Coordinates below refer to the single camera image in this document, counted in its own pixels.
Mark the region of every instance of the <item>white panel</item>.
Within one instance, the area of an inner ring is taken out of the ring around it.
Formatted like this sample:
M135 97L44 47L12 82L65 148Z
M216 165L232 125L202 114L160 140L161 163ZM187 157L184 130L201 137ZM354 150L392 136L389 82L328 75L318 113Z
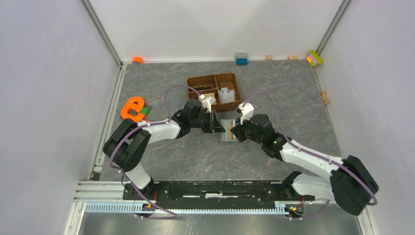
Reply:
M2 0L0 28L0 234L60 235L117 67L78 0Z
M341 0L91 0L121 59L305 58Z
M310 151L312 153L318 154L320 156L326 157L331 161L337 162L342 164L342 159L340 157L333 157L321 152L318 152L314 149L307 148L305 146L300 145L297 141L291 141L296 146L299 146L300 149ZM282 146L282 150L280 151L282 160L286 163L292 163L301 166L304 169L307 169L314 174L320 175L325 180L330 181L331 171L339 169L338 166L334 164L329 164L326 161L323 161L319 158L316 158L308 153L303 151L298 151L293 146L291 146L288 142Z
M353 1L317 68L344 156L359 157L380 187L368 207L377 235L414 234L414 9Z
M143 122L138 122L138 125L141 126L145 124ZM146 130L151 134L148 144L151 144L156 141L175 139L180 133L179 125L173 120L171 120L168 125L154 125L154 126L144 127L143 130Z
M125 174L139 189L143 189L151 181L150 176L144 170L141 163Z
M301 174L293 182L293 188L299 195L312 195L335 202L330 181L319 176Z

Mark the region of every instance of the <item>pink block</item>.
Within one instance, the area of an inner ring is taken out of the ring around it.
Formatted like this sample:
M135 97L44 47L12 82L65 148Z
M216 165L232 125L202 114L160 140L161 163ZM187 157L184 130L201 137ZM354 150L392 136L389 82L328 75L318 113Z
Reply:
M310 57L310 59L314 62L314 64L318 65L319 62L316 60L316 58L314 58L313 55L309 55L308 57Z

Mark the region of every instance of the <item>brown basket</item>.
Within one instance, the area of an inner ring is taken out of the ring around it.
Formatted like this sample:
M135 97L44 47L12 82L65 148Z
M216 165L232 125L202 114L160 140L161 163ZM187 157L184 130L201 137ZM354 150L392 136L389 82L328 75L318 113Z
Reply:
M241 103L242 95L239 89L238 80L235 73L222 73L208 76L191 77L187 79L187 85L193 88L205 87L209 89L200 90L200 94L215 93L216 103L212 105L212 109L217 113L234 111ZM229 90L235 91L235 102L221 103L219 89L227 87ZM189 89L187 93L189 99L198 99L197 93Z

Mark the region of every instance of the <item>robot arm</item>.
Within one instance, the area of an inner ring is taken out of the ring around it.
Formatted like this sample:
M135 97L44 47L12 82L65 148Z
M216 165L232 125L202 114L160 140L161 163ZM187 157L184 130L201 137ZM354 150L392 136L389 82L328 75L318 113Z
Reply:
M181 138L192 128L201 129L204 133L225 131L217 120L215 111L211 111L211 103L212 100L209 98L203 99L202 102L190 99L170 121L165 120L166 125L149 125L138 130L129 138L130 144L124 142L121 145L115 154L114 162L139 189L145 189L152 179L145 172L140 160L149 143ZM316 177L293 172L282 183L284 193L289 198L311 195L335 200L342 209L353 215L359 215L371 199L364 188L338 166L317 159L304 150L323 155L331 162L342 164L356 174L373 193L378 191L378 185L358 158L349 156L347 159L342 159L328 156L304 146L299 150L294 148L282 134L275 132L267 115L253 115L254 108L251 104L246 104L244 107L240 105L237 112L241 117L231 132L240 142L250 139L260 144L269 157L299 165L318 175ZM104 153L110 157L120 141L131 130L143 124L145 123L136 123L131 119L124 120L104 144ZM294 145L300 146L291 138L289 140Z
M370 195L355 179L331 162L345 166L358 176L373 193L379 190L377 183L358 158L349 156L342 159L329 156L301 146L291 138L288 138L291 141L289 143L281 133L275 132L267 115L253 115L254 108L249 103L239 105L237 112L241 114L241 117L237 119L237 124L231 132L240 142L252 140L260 144L269 157L299 165L320 176L314 177L293 172L284 181L291 187L291 193L334 199L345 211L359 215L369 203ZM307 152L325 156L330 159L330 163Z
M217 120L215 111L211 111L210 104L214 102L210 97L202 102L190 99L182 110L177 111L166 125L151 125L134 133L129 139L130 144L123 143L114 156L116 163L135 183L139 189L145 188L151 181L151 177L142 167L140 161L148 144L167 140L178 139L190 132L192 128L200 128L204 133L224 132L225 129ZM134 128L145 125L144 122L136 123L131 119L125 119L114 131L110 139L104 144L103 151L111 156L119 142Z

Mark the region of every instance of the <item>gray marble floor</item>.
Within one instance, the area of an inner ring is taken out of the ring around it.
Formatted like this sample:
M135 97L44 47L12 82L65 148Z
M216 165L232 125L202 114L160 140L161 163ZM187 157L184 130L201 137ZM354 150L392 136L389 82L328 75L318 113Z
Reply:
M121 123L120 110L130 97L141 96L153 106L146 119L162 120L167 118L163 96L169 87L186 84L189 77L225 72L236 74L243 100L261 90L270 94L290 137L320 152L340 155L316 76L306 61L251 61L247 66L236 66L235 62L128 65L112 130ZM185 88L175 88L168 94L173 113L183 108L186 92ZM274 128L280 130L267 97L258 96L252 104L256 114L267 114ZM218 117L236 118L238 114L226 112ZM196 129L181 139L149 145L141 162L154 180L284 179L292 171L302 170L267 157L254 142L220 142L220 134ZM106 159L100 180L120 178Z

